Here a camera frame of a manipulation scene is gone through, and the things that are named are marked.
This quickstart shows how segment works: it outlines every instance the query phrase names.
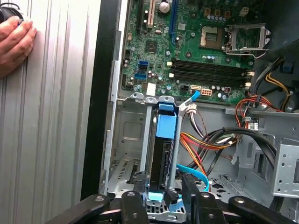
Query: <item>blue drive bracket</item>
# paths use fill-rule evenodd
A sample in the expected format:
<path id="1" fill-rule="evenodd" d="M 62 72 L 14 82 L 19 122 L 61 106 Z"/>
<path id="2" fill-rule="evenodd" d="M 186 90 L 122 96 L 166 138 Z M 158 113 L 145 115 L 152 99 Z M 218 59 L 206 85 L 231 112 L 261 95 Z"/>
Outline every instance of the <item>blue drive bracket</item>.
<path id="1" fill-rule="evenodd" d="M 159 104 L 159 110 L 173 112 L 173 115 L 158 115 L 156 137 L 174 139 L 177 125 L 177 115 L 171 104 Z"/>

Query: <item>capacitor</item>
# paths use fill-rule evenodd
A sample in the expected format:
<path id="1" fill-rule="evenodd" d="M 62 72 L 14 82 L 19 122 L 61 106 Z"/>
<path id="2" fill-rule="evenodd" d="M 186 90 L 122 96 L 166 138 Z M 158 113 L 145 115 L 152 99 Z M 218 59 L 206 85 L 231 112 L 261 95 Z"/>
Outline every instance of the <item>capacitor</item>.
<path id="1" fill-rule="evenodd" d="M 168 13 L 170 11 L 170 4 L 167 1 L 162 1 L 159 5 L 159 11 L 164 14 Z"/>
<path id="2" fill-rule="evenodd" d="M 144 11 L 144 18 L 147 19 L 149 17 L 149 11 L 145 10 Z"/>

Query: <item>black plastic frame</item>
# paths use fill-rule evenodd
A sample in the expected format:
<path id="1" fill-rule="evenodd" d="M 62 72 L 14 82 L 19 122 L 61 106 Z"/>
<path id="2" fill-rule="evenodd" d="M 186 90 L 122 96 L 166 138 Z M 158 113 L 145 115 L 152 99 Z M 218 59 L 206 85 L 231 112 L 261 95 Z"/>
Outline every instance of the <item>black plastic frame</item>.
<path id="1" fill-rule="evenodd" d="M 119 0 L 102 0 L 93 68 L 81 200 L 99 191 L 105 122 L 113 67 Z"/>

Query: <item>screw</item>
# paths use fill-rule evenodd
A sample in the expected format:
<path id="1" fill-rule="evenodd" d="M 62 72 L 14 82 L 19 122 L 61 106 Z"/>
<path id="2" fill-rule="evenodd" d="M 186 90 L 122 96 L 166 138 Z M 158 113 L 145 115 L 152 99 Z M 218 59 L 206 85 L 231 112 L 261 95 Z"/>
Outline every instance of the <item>screw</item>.
<path id="1" fill-rule="evenodd" d="M 102 196 L 98 196 L 98 197 L 96 197 L 96 199 L 95 199 L 96 202 L 101 202 L 101 201 L 103 201 L 103 200 L 104 200 L 104 199 L 103 199 Z"/>
<path id="2" fill-rule="evenodd" d="M 245 203 L 245 201 L 242 198 L 239 198 L 239 197 L 236 197 L 235 201 L 238 202 L 238 203 L 240 203 L 240 204 Z"/>
<path id="3" fill-rule="evenodd" d="M 135 194 L 133 192 L 129 192 L 128 196 L 135 196 Z"/>
<path id="4" fill-rule="evenodd" d="M 209 194 L 206 193 L 206 192 L 202 192 L 201 195 L 202 195 L 203 197 L 205 197 L 205 198 L 208 198 L 208 197 L 209 197 Z"/>

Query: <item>yellow wire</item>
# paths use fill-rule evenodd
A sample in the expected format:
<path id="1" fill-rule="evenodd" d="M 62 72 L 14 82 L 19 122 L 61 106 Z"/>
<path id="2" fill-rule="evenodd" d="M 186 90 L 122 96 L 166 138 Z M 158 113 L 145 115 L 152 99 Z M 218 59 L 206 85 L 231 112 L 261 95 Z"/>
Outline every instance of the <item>yellow wire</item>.
<path id="1" fill-rule="evenodd" d="M 289 97 L 290 97 L 290 93 L 288 91 L 288 89 L 279 81 L 277 81 L 276 79 L 272 78 L 271 77 L 271 73 L 269 73 L 267 76 L 266 76 L 266 81 L 269 82 L 269 83 L 272 83 L 274 85 L 277 85 L 279 87 L 281 87 L 285 92 L 286 92 L 286 97 L 285 97 L 285 100 L 281 106 L 282 110 L 284 111 L 285 110 L 285 106 L 286 106 L 286 103 L 288 102 L 289 100 Z"/>
<path id="2" fill-rule="evenodd" d="M 206 175 L 205 174 L 205 171 L 203 170 L 201 164 L 199 163 L 198 159 L 196 158 L 196 156 L 194 155 L 192 149 L 190 149 L 188 143 L 181 138 L 181 141 L 183 143 L 183 145 L 185 146 L 185 148 L 187 149 L 188 153 L 190 154 L 190 156 L 193 158 L 194 162 L 197 164 L 197 166 L 200 168 L 201 172 L 203 173 L 203 175 Z"/>
<path id="3" fill-rule="evenodd" d="M 189 138 L 191 138 L 191 139 L 193 139 L 193 140 L 195 140 L 195 141 L 197 141 L 197 142 L 199 142 L 199 143 L 201 143 L 203 145 L 211 146 L 211 147 L 214 147 L 214 148 L 226 148 L 226 147 L 230 146 L 230 145 L 216 146 L 216 145 L 212 145 L 212 144 L 206 143 L 204 141 L 201 141 L 201 140 L 199 140 L 197 138 L 194 138 L 192 135 L 189 135 L 188 133 L 182 132 L 181 134 L 182 135 L 187 135 Z"/>

